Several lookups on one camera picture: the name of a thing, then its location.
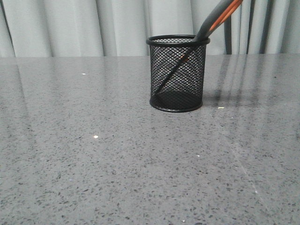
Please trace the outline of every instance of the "speckled stone surface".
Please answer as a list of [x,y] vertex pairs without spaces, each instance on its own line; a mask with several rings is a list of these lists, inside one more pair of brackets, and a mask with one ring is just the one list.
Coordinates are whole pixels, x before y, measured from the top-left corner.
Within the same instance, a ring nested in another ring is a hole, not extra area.
[[154,109],[149,57],[0,59],[0,224],[300,224],[300,55],[208,56]]

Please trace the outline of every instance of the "curtain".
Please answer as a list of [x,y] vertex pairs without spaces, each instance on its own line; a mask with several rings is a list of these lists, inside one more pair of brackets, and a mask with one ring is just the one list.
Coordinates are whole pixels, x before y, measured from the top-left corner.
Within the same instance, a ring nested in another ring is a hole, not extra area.
[[[0,57],[148,55],[147,37],[196,34],[219,0],[0,0]],[[299,0],[244,0],[207,54],[300,53]]]

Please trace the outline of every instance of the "black mesh pen holder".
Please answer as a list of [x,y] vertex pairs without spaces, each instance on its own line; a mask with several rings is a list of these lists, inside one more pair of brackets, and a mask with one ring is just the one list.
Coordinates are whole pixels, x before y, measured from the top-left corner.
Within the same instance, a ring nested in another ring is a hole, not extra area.
[[168,112],[188,112],[202,106],[206,45],[193,35],[163,35],[147,39],[151,59],[151,106]]

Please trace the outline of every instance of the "quartz countertop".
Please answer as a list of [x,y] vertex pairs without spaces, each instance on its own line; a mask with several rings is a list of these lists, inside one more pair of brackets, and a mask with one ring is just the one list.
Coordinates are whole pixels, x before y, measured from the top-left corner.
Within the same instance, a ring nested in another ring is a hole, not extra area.
[[300,224],[300,55],[207,56],[203,106],[149,57],[0,59],[0,224]]

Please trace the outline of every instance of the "pen holder base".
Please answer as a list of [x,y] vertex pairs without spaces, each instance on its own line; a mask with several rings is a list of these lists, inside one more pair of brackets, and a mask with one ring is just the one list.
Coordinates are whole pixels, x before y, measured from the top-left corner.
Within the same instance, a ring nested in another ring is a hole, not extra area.
[[[202,106],[206,45],[193,35],[164,35],[147,39],[151,60],[150,104],[167,112],[188,112]],[[179,66],[182,57],[187,59]]]

